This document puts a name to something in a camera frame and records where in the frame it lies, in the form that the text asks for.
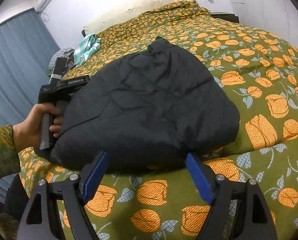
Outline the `person left hand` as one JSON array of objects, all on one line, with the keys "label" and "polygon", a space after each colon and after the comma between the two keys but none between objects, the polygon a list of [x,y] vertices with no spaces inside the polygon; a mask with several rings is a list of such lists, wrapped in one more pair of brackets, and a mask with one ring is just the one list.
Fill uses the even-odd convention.
[{"label": "person left hand", "polygon": [[38,103],[33,106],[27,118],[13,126],[13,141],[17,153],[28,147],[37,147],[40,144],[40,124],[44,114],[55,115],[49,131],[55,138],[59,137],[63,117],[61,110],[52,103]]}]

